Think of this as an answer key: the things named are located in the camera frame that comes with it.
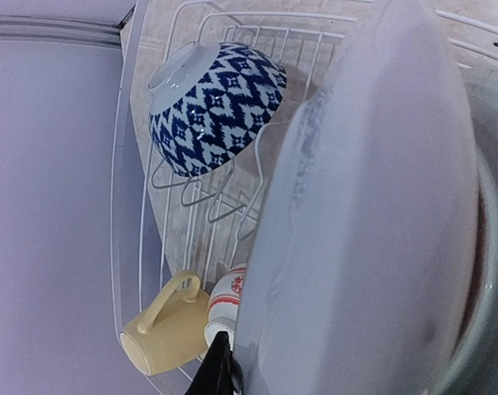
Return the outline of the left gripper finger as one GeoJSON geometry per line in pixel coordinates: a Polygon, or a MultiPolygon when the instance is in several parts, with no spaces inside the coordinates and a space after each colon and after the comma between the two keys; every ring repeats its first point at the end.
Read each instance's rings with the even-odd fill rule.
{"type": "Polygon", "coordinates": [[[219,331],[185,395],[235,395],[243,390],[242,370],[230,349],[228,332],[219,331]]]}

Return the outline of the red teal patterned plate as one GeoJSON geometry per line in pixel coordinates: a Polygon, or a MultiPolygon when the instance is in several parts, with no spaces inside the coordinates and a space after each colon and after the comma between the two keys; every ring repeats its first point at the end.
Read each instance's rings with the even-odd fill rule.
{"type": "Polygon", "coordinates": [[[247,394],[427,394],[477,237],[467,94],[427,1],[376,1],[285,135],[235,332],[247,394]]]}

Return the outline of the light green flower plate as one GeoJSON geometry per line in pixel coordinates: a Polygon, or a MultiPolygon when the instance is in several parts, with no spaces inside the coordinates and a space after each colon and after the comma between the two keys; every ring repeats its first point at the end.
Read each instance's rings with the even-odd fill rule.
{"type": "Polygon", "coordinates": [[[476,260],[456,347],[434,394],[498,394],[498,68],[462,72],[480,177],[476,260]]]}

